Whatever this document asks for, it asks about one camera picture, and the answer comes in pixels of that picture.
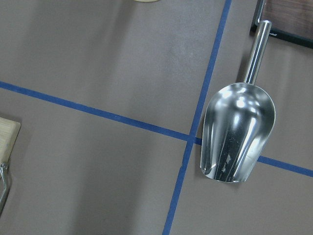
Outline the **silver metal scoop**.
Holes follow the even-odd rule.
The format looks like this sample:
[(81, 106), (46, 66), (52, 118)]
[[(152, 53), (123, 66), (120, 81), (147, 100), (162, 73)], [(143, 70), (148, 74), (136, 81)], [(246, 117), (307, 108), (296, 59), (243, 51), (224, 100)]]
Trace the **silver metal scoop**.
[(207, 106), (200, 169), (209, 179), (245, 182), (273, 130), (273, 100), (255, 85), (271, 26), (268, 20), (259, 22), (243, 81), (219, 90)]

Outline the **bamboo cutting board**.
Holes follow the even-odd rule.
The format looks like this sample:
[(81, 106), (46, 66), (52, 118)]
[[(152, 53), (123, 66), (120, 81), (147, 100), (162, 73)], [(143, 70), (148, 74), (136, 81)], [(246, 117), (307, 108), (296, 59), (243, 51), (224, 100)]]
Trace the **bamboo cutting board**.
[(19, 122), (0, 118), (0, 163), (8, 162), (20, 128)]

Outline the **dark wooden framed board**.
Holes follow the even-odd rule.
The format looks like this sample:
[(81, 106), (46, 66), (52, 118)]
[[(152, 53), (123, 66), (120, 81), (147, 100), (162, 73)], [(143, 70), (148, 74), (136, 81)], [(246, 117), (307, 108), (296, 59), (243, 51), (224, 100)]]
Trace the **dark wooden framed board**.
[(272, 22), (270, 36), (300, 46), (313, 47), (313, 2), (311, 0), (259, 0), (250, 31), (260, 21)]

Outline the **tan round object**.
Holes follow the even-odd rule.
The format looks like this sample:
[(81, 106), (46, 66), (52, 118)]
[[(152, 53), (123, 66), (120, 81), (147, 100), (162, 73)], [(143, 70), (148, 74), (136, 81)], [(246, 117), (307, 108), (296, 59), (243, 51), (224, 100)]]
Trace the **tan round object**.
[(159, 1), (159, 0), (135, 0), (137, 2), (156, 2), (156, 1)]

